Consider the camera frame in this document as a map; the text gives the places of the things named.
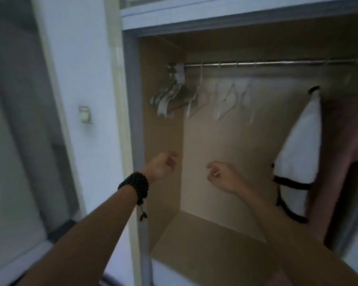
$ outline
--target clothes rod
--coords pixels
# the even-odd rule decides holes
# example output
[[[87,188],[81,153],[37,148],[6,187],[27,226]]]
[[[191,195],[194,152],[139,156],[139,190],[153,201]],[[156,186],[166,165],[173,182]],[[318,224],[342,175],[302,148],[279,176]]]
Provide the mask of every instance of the clothes rod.
[[[266,60],[266,61],[228,61],[228,62],[205,62],[185,63],[185,68],[190,67],[255,67],[255,66],[323,66],[323,65],[358,65],[356,59],[295,59],[295,60]]]

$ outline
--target hanging clothes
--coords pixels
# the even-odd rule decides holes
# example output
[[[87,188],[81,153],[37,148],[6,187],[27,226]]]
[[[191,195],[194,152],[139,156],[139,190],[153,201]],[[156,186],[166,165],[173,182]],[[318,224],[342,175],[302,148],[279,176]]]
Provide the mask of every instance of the hanging clothes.
[[[321,146],[321,103],[316,90],[293,126],[274,163],[279,185],[277,205],[295,221],[306,223],[306,200],[318,172]]]
[[[322,100],[319,171],[309,191],[307,217],[313,235],[324,241],[352,163],[358,161],[358,95]]]

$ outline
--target right arm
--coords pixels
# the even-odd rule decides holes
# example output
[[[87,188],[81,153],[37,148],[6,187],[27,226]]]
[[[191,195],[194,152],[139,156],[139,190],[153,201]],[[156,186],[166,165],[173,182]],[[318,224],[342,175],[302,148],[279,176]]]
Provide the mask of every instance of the right arm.
[[[294,286],[358,286],[358,274],[318,242],[303,226],[248,185],[230,163],[211,162],[208,180],[216,187],[236,194],[251,209],[275,253],[278,263]]]

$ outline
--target person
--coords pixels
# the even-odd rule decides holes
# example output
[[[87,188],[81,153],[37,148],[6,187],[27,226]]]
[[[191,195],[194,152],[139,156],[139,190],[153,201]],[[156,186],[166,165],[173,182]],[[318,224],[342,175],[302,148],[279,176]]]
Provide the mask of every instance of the person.
[[[140,173],[150,184],[155,183],[175,170],[177,157],[174,151],[160,153]],[[214,161],[207,168],[212,184],[248,205],[294,286],[358,286],[357,273],[301,225],[260,197],[232,164]],[[18,286],[98,285],[137,201],[132,186],[121,187],[67,232]]]

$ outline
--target floor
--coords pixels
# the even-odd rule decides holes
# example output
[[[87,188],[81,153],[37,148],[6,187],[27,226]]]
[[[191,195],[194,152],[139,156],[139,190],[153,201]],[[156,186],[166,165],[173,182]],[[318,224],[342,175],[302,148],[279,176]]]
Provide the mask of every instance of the floor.
[[[265,243],[186,212],[174,217],[152,258],[155,286],[262,285],[276,270]]]

